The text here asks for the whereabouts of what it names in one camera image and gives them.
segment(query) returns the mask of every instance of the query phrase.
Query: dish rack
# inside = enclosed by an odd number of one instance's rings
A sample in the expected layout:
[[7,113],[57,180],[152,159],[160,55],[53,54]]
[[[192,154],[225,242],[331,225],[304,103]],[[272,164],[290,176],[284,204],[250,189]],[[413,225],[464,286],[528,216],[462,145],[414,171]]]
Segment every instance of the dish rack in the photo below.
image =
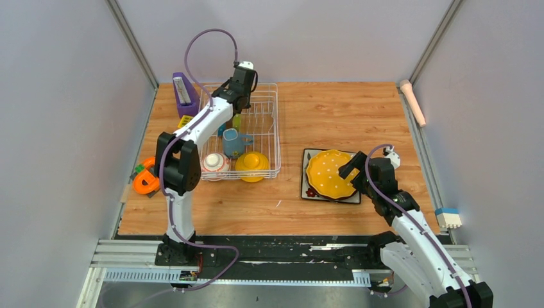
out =
[[[220,85],[206,85],[205,88],[213,92]],[[208,96],[202,92],[200,96],[200,108],[208,103]],[[241,133],[251,135],[253,144],[246,147],[246,152],[257,151],[264,154],[270,161],[270,169],[255,171],[236,171],[236,160],[230,163],[229,171],[202,172],[203,180],[209,178],[222,178],[224,180],[237,180],[243,176],[263,176],[275,178],[282,167],[280,153],[280,135],[278,132],[278,85],[275,83],[260,83],[251,93],[251,108],[242,110]],[[211,136],[200,151],[200,160],[210,153],[223,152],[223,139],[217,136],[217,132]]]

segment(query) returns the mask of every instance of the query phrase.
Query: blue cup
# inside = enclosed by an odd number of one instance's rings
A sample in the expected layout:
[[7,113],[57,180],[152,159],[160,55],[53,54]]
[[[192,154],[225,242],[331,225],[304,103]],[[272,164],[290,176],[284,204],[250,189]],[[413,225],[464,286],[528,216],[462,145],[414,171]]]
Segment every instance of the blue cup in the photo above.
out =
[[223,152],[230,159],[240,157],[246,151],[246,146],[252,144],[252,136],[239,133],[234,128],[229,128],[223,132]]

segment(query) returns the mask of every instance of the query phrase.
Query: wooden tabletop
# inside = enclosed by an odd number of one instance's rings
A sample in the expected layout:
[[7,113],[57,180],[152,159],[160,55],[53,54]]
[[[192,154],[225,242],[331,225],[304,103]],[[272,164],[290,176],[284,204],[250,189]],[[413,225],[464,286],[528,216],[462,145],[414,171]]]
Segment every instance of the wooden tabletop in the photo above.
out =
[[[431,229],[439,232],[394,83],[279,83],[278,111],[278,176],[257,183],[201,181],[193,198],[197,234],[360,235],[391,230],[367,197],[358,205],[300,198],[305,148],[368,153],[382,143],[395,145],[402,159],[396,170],[399,188],[414,196]],[[173,86],[163,84],[140,160],[155,155],[158,135],[175,131],[179,120]],[[166,199],[160,193],[148,198],[130,190],[119,234],[163,234],[166,227]]]

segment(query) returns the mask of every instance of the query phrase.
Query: white sugar bowl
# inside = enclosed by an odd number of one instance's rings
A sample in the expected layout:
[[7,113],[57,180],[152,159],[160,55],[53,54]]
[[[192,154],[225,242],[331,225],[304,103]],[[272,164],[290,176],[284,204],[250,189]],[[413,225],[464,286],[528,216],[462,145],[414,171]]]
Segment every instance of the white sugar bowl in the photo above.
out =
[[202,172],[208,173],[204,180],[219,181],[224,175],[218,175],[215,172],[230,170],[230,159],[223,153],[210,153],[202,159],[200,164]]

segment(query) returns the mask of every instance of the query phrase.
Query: polka dot plate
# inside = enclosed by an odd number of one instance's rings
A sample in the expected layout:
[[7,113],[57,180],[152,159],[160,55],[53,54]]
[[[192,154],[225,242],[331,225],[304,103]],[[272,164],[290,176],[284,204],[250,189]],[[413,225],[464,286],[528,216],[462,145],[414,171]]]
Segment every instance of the polka dot plate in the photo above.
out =
[[347,164],[351,158],[351,154],[337,150],[320,151],[309,160],[306,169],[309,185],[318,195],[333,200],[353,196],[356,190],[350,181],[358,170],[353,170],[345,180],[338,175],[338,168]]

